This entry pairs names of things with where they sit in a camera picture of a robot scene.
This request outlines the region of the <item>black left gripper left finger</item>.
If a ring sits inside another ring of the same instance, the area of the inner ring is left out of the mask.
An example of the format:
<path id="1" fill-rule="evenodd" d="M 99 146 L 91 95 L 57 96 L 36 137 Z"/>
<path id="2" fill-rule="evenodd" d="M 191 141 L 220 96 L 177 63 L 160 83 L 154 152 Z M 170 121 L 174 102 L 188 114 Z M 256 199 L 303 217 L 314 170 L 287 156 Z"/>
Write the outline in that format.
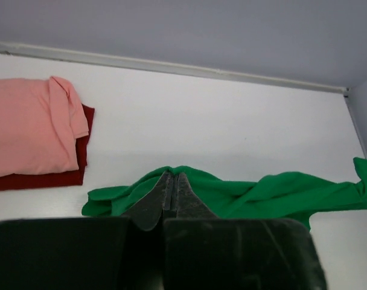
<path id="1" fill-rule="evenodd" d="M 120 217 L 0 221 L 0 289 L 162 289 L 165 172 Z"/>

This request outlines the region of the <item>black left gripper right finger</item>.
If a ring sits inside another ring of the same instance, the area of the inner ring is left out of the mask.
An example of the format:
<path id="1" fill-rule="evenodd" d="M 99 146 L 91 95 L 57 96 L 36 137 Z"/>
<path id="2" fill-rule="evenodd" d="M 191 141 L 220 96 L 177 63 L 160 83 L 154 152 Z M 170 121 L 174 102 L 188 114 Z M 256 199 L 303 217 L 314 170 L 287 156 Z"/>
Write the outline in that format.
<path id="1" fill-rule="evenodd" d="M 220 219 L 180 174 L 164 220 L 165 289 L 326 289 L 307 228 L 293 219 Z"/>

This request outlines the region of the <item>green t shirt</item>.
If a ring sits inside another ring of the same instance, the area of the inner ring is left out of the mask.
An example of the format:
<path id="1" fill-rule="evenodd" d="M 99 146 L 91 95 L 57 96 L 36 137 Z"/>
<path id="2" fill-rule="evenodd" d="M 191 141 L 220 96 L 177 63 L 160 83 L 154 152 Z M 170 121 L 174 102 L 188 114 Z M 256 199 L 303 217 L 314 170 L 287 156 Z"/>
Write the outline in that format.
<path id="1" fill-rule="evenodd" d="M 119 216 L 143 198 L 164 172 L 186 174 L 194 193 L 219 217 L 291 218 L 306 227 L 311 215 L 326 211 L 367 210 L 367 159 L 354 158 L 359 182 L 332 182 L 302 172 L 267 175 L 257 182 L 224 181 L 188 166 L 160 167 L 132 185 L 88 192 L 83 216 Z"/>

